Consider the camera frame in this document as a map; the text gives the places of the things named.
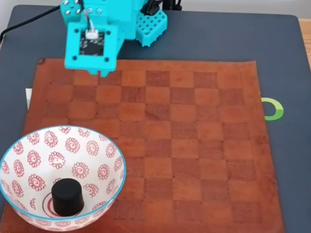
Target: teal robot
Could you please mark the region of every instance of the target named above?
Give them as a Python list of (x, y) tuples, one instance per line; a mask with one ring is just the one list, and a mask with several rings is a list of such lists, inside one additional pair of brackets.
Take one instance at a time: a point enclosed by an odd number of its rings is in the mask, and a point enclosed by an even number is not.
[(64, 0), (65, 67), (106, 77), (117, 68), (125, 40), (151, 46), (167, 29), (161, 0)]

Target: table surface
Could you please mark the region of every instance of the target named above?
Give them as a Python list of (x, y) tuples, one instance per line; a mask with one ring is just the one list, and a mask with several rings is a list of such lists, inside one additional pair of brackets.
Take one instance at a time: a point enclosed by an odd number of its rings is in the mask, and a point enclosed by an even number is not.
[[(9, 25), (47, 9), (17, 6)], [(168, 18), (168, 31), (153, 46), (126, 42), (119, 58), (255, 60), (262, 96), (276, 99), (285, 111), (282, 119), (267, 122), (285, 229), (311, 231), (311, 72), (298, 19), (203, 12), (168, 12)], [(59, 12), (7, 34), (0, 50), (0, 154), (21, 136), (27, 113), (25, 88), (32, 86), (37, 62), (64, 57), (65, 47), (66, 28)], [(267, 115), (274, 113), (270, 105), (264, 108)]]

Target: black cable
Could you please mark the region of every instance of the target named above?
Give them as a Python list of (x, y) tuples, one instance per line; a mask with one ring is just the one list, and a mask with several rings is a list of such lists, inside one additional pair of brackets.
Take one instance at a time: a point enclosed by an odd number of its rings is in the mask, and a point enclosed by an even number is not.
[(2, 40), (3, 40), (3, 38), (4, 38), (4, 35), (5, 35), (6, 33), (8, 33), (9, 31), (14, 30), (14, 29), (16, 29), (16, 28), (19, 28), (19, 27), (21, 27), (21, 26), (24, 26), (24, 25), (26, 25), (26, 24), (28, 24), (28, 23), (34, 22), (35, 20), (40, 19), (40, 18), (42, 18), (42, 17), (44, 17), (44, 16), (47, 16), (48, 14), (50, 14), (50, 13), (52, 13), (52, 12), (54, 12), (54, 11), (57, 11), (57, 10), (59, 10), (59, 9), (60, 9), (60, 6), (56, 6), (56, 7), (52, 8), (52, 9), (50, 9), (50, 10), (48, 10), (48, 11), (46, 11), (46, 12), (40, 14), (40, 15), (38, 15), (38, 16), (35, 16), (35, 17), (33, 17), (33, 18), (29, 19), (29, 20), (26, 20), (25, 22), (19, 23), (19, 24), (15, 25), (15, 26), (12, 26), (12, 27), (10, 27), (10, 28), (5, 29), (5, 30), (4, 30), (3, 32), (1, 32), (1, 34), (0, 34), (0, 44), (2, 43)]

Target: chessboard square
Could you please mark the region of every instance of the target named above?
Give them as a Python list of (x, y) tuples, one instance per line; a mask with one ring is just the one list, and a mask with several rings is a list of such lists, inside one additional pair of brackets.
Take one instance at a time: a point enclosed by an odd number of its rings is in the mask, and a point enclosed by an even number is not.
[(171, 141), (169, 139), (146, 140), (146, 157), (171, 157)]
[(143, 158), (126, 158), (126, 177), (144, 178), (145, 161)]
[(173, 202), (171, 200), (145, 200), (145, 223), (171, 223), (173, 221)]
[(171, 158), (145, 158), (146, 178), (171, 178), (172, 160)]
[(120, 86), (98, 86), (96, 88), (96, 101), (98, 103), (120, 103)]
[(196, 88), (194, 96), (197, 105), (219, 105), (218, 89)]
[(229, 194), (231, 201), (259, 201), (259, 193), (259, 187), (256, 181), (229, 181)]
[(249, 126), (247, 123), (224, 123), (225, 139), (247, 140), (250, 138)]
[(209, 72), (195, 72), (194, 86), (199, 88), (217, 88), (217, 74)]
[(97, 119), (118, 119), (120, 115), (120, 104), (98, 103), (96, 105)]
[(221, 105), (219, 108), (221, 122), (247, 122), (247, 110), (244, 106)]
[(122, 137), (143, 138), (144, 126), (142, 122), (121, 121), (120, 135)]
[(146, 72), (147, 86), (170, 86), (170, 72), (169, 71), (147, 71)]
[(173, 202), (174, 218), (176, 222), (202, 222), (203, 204), (195, 200), (176, 200)]
[(232, 203), (232, 215), (235, 223), (261, 223), (262, 213), (257, 202)]
[(204, 203), (204, 222), (209, 225), (231, 225), (232, 210), (229, 202), (214, 201)]
[(144, 157), (145, 155), (145, 142), (143, 139), (119, 138), (116, 140), (116, 144), (126, 159)]
[(145, 86), (145, 72), (137, 70), (124, 70), (121, 84), (122, 86)]
[(99, 78), (100, 86), (120, 86), (122, 80), (122, 71), (110, 72), (107, 77)]
[(146, 105), (147, 120), (170, 120), (170, 106), (167, 104), (149, 103)]
[(140, 121), (145, 118), (144, 103), (121, 103), (120, 120)]
[(242, 88), (241, 75), (238, 70), (223, 71), (217, 74), (218, 87), (222, 89)]
[(223, 159), (224, 143), (221, 140), (200, 140), (199, 157), (203, 159)]
[(145, 179), (145, 198), (172, 200), (173, 198), (172, 179), (171, 178)]
[(171, 120), (194, 122), (196, 120), (195, 105), (171, 104)]
[(146, 87), (146, 103), (167, 104), (169, 102), (169, 87)]
[(145, 121), (144, 135), (148, 139), (170, 139), (171, 124), (169, 121)]
[(81, 86), (97, 86), (98, 76), (91, 75), (86, 70), (76, 70), (73, 76), (73, 84)]
[(198, 138), (202, 140), (223, 140), (223, 129), (218, 122), (198, 122)]
[(172, 87), (171, 103), (194, 104), (194, 89)]
[(49, 102), (69, 102), (72, 100), (72, 85), (50, 84), (47, 91), (47, 100)]
[(173, 158), (198, 158), (198, 141), (190, 139), (172, 139)]
[(198, 159), (178, 158), (172, 160), (173, 177), (186, 179), (200, 178), (200, 163)]
[(126, 177), (126, 182), (122, 188), (122, 192), (118, 196), (119, 200), (143, 200), (144, 198), (143, 178)]
[(174, 200), (201, 200), (201, 183), (198, 179), (173, 179)]
[(68, 117), (69, 105), (69, 103), (47, 102), (44, 106), (44, 116)]
[(205, 180), (227, 180), (225, 160), (200, 160), (201, 178)]
[(94, 127), (99, 133), (109, 138), (116, 138), (120, 135), (120, 121), (116, 119), (96, 119)]
[(73, 100), (78, 101), (95, 101), (96, 100), (96, 87), (95, 86), (74, 86)]
[(229, 191), (227, 181), (201, 180), (202, 197), (204, 201), (228, 202)]
[(175, 122), (171, 123), (172, 138), (174, 139), (196, 139), (197, 129), (194, 122)]
[(197, 105), (196, 115), (198, 121), (219, 121), (218, 107)]
[(254, 161), (227, 161), (228, 178), (230, 180), (253, 181), (256, 178)]
[(193, 72), (171, 71), (171, 87), (194, 87)]
[(221, 89), (221, 105), (244, 105), (242, 89)]
[(229, 160), (253, 159), (252, 144), (250, 140), (226, 140), (224, 142), (224, 155)]
[(122, 102), (145, 102), (145, 88), (123, 86), (121, 100)]
[(74, 100), (69, 105), (70, 119), (93, 119), (96, 115), (96, 102)]

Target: bowl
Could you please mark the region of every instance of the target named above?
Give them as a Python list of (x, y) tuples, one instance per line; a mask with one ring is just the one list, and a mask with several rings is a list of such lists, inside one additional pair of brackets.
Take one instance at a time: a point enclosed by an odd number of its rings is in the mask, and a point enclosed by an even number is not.
[[(15, 142), (1, 160), (0, 190), (28, 223), (65, 232), (99, 219), (120, 193), (126, 164), (119, 148), (104, 135), (81, 127), (57, 126), (30, 133)], [(53, 208), (52, 186), (77, 180), (84, 207), (61, 217)]]

